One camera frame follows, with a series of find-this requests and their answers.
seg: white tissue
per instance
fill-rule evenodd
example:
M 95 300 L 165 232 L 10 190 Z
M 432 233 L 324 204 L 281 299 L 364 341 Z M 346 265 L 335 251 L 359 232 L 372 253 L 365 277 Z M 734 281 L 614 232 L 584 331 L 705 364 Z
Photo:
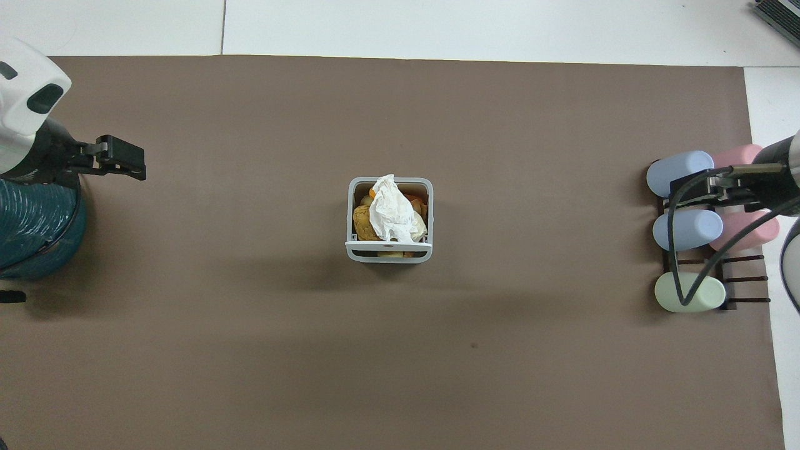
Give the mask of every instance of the white tissue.
M 375 199 L 370 205 L 370 223 L 375 234 L 385 241 L 419 242 L 427 233 L 425 223 L 398 189 L 394 175 L 382 176 L 372 189 Z

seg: gray plastic basket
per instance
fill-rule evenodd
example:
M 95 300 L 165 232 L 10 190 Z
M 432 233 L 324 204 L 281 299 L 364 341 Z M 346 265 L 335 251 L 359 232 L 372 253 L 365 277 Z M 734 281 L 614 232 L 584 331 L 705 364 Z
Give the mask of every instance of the gray plastic basket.
M 353 209 L 361 202 L 361 198 L 370 192 L 370 188 L 378 181 L 378 177 L 358 177 L 350 182 L 347 189 L 347 234 L 345 249 L 347 255 L 361 263 L 419 264 L 430 259 L 434 252 L 434 186 L 424 178 L 395 178 L 403 194 L 417 195 L 428 204 L 428 216 L 425 225 L 428 232 L 418 243 L 396 243 L 387 241 L 360 241 L 353 225 Z M 375 251 L 414 251 L 424 255 L 414 258 L 386 258 L 369 255 Z

